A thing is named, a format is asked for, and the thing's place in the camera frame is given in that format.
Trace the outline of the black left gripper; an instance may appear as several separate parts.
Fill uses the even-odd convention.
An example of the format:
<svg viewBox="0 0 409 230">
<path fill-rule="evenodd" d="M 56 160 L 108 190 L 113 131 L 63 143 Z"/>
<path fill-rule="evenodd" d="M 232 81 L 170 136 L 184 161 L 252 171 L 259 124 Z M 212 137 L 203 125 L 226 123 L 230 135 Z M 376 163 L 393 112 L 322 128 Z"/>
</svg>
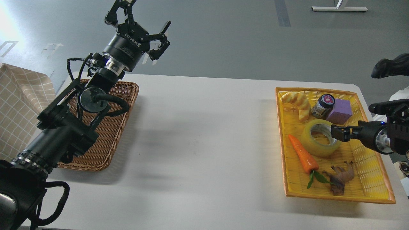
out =
<svg viewBox="0 0 409 230">
<path fill-rule="evenodd" d="M 140 42 L 139 38 L 148 35 L 149 33 L 139 24 L 134 24 L 132 7 L 136 0 L 116 0 L 104 18 L 104 23 L 117 28 L 116 34 L 103 50 L 103 55 L 107 58 L 114 58 L 124 65 L 124 70 L 132 72 L 136 67 L 143 54 L 148 51 L 149 44 Z M 125 23 L 119 24 L 117 11 L 121 8 L 124 10 L 124 15 L 127 17 Z M 148 41 L 159 41 L 157 49 L 151 49 L 147 52 L 152 61 L 158 60 L 162 54 L 170 46 L 170 42 L 165 35 L 171 25 L 171 21 L 167 21 L 161 32 L 158 34 L 149 35 Z"/>
</svg>

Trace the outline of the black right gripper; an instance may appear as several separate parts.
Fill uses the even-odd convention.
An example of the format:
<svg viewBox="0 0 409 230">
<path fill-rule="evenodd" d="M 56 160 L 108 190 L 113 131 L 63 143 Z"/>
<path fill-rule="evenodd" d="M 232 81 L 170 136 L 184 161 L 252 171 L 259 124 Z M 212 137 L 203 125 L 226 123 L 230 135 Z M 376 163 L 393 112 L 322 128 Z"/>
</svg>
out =
<svg viewBox="0 0 409 230">
<path fill-rule="evenodd" d="M 356 139 L 361 141 L 368 149 L 384 155 L 390 154 L 390 139 L 387 133 L 386 122 L 359 121 L 358 126 L 338 126 L 332 124 L 331 137 L 342 142 Z"/>
</svg>

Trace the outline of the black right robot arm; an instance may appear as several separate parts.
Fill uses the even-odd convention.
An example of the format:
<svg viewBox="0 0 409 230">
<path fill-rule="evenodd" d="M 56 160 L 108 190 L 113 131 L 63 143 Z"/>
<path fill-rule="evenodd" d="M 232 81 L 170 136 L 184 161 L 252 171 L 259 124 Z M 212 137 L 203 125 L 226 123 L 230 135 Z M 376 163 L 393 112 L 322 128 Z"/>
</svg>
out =
<svg viewBox="0 0 409 230">
<path fill-rule="evenodd" d="M 390 76 L 408 76 L 409 55 L 403 53 L 393 60 L 381 59 L 374 66 L 371 77 L 381 79 Z M 331 136 L 342 142 L 359 140 L 365 147 L 378 153 L 389 155 L 398 153 L 408 157 L 409 118 L 408 99 L 373 103 L 369 111 L 385 115 L 386 122 L 359 121 L 357 126 L 331 125 Z"/>
</svg>

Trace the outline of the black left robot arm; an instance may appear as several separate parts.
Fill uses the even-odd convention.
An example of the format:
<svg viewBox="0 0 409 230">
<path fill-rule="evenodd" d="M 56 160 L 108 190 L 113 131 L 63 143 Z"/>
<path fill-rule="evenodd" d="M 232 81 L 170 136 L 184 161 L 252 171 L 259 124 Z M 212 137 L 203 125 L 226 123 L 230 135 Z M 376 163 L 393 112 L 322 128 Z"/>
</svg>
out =
<svg viewBox="0 0 409 230">
<path fill-rule="evenodd" d="M 132 72 L 144 54 L 158 60 L 170 42 L 167 21 L 149 34 L 134 21 L 134 0 L 116 0 L 104 22 L 116 34 L 102 54 L 69 58 L 71 83 L 37 117 L 41 133 L 11 162 L 1 160 L 1 229 L 16 230 L 26 219 L 31 229 L 54 222 L 67 202 L 70 186 L 48 182 L 59 162 L 71 163 L 96 142 L 97 127 L 105 117 L 129 111 L 123 99 L 109 94 L 126 72 Z"/>
</svg>

